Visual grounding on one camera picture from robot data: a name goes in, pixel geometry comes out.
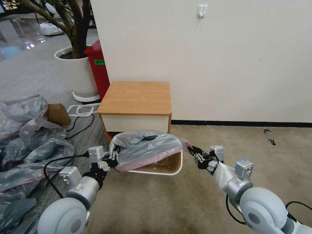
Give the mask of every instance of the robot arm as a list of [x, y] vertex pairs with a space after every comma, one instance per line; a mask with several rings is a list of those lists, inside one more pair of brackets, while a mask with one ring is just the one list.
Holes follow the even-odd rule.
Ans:
[[[104, 153], [102, 146], [89, 148], [91, 170], [83, 176], [76, 167], [66, 167], [59, 175], [68, 184], [66, 198], [55, 201], [43, 212], [38, 223], [39, 234], [81, 234], [103, 180], [118, 165], [118, 151]], [[224, 148], [212, 146], [209, 152], [189, 148], [199, 169], [208, 170], [223, 189], [231, 205], [245, 223], [263, 234], [312, 234], [312, 228], [290, 218], [281, 199], [270, 190], [254, 188], [250, 181], [253, 163], [246, 159], [235, 168], [224, 164]]]
[[102, 146], [89, 148], [91, 169], [82, 176], [77, 167], [65, 167], [59, 176], [68, 185], [66, 198], [49, 205], [38, 223], [39, 234], [81, 234], [89, 220], [93, 203], [103, 180], [111, 168], [118, 165], [119, 148], [112, 155], [104, 153]]
[[207, 169], [216, 179], [232, 206], [252, 230], [263, 234], [312, 234], [312, 228], [292, 220], [282, 200], [270, 190], [253, 187], [250, 176], [253, 163], [238, 161], [235, 168], [224, 164], [222, 146], [209, 152], [189, 148], [199, 169]]

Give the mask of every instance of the soil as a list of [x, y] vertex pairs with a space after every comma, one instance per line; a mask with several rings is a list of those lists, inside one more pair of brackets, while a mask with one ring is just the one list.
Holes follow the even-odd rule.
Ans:
[[72, 51], [66, 53], [66, 54], [62, 54], [60, 56], [61, 59], [72, 59]]

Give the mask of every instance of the reflective floor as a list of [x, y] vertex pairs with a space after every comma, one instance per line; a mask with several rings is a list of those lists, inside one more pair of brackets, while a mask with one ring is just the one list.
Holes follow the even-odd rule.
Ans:
[[48, 40], [36, 19], [0, 18], [0, 62]]

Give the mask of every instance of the white wall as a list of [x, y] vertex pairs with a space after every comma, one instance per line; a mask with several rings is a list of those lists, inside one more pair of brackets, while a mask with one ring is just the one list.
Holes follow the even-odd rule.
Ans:
[[91, 4], [110, 80], [169, 81], [172, 119], [312, 122], [311, 0]]

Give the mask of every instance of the wooden cabinet top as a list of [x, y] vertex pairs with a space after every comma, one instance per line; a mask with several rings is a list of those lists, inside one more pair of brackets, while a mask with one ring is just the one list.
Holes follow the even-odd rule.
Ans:
[[117, 82], [110, 84], [99, 114], [170, 115], [169, 82]]

